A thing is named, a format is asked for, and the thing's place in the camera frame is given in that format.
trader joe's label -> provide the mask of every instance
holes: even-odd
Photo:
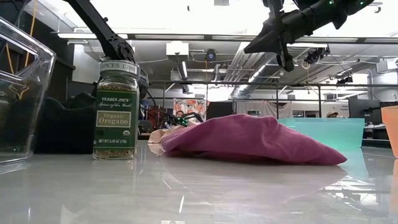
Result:
[[[137,93],[98,90],[94,148],[134,149],[137,136]]]

glass jar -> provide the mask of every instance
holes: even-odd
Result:
[[[101,63],[96,98],[95,159],[131,159],[137,147],[140,68],[130,61]]]

jar lid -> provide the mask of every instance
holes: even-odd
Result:
[[[127,60],[108,60],[101,62],[100,73],[104,71],[121,71],[131,74],[134,78],[139,78],[140,69],[138,65]]]

pink cloth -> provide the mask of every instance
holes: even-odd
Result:
[[[337,165],[347,158],[338,151],[300,134],[271,116],[245,114],[210,119],[180,129],[161,140],[170,156],[252,161],[273,159],[293,164]]]

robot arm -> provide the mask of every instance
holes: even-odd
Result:
[[[128,60],[135,63],[132,47],[107,25],[90,0],[64,0],[76,11],[88,28],[97,36],[106,57],[111,60]],[[143,99],[149,87],[147,74],[141,69],[138,80],[140,99]]]
[[[273,52],[286,71],[294,69],[286,44],[312,35],[313,31],[332,22],[339,29],[347,16],[357,13],[374,0],[293,0],[299,10],[281,11],[284,0],[263,0],[270,8],[269,19],[260,34],[244,49],[245,53]]]

